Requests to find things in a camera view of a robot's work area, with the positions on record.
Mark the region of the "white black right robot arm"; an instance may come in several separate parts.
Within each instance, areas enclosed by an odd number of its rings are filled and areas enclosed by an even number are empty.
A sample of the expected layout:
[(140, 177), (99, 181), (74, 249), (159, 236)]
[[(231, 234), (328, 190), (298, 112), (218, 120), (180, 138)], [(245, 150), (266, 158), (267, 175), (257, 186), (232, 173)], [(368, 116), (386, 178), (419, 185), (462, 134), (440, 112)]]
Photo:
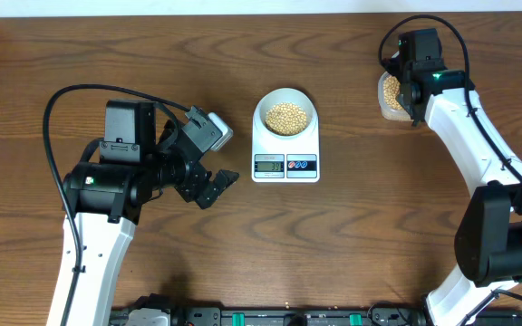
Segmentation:
[(425, 299), (430, 325), (471, 325), (522, 283), (522, 161), (482, 109), (466, 69), (446, 67), (434, 29), (400, 34), (386, 70), (398, 102), (445, 144), (466, 182), (469, 205), (455, 235), (456, 265)]

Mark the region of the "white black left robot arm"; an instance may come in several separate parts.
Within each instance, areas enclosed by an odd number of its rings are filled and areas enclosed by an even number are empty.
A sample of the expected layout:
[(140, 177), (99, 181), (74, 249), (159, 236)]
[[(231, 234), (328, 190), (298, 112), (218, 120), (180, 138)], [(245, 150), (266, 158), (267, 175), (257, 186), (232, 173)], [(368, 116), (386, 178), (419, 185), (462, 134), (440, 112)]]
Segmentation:
[(141, 208), (165, 188), (207, 209), (238, 180), (237, 172), (212, 173), (200, 162), (233, 135), (217, 114), (192, 107), (186, 122), (170, 114), (158, 135), (156, 112), (165, 109), (156, 101), (109, 101), (103, 137), (86, 147), (62, 181), (68, 206), (48, 324), (108, 324)]

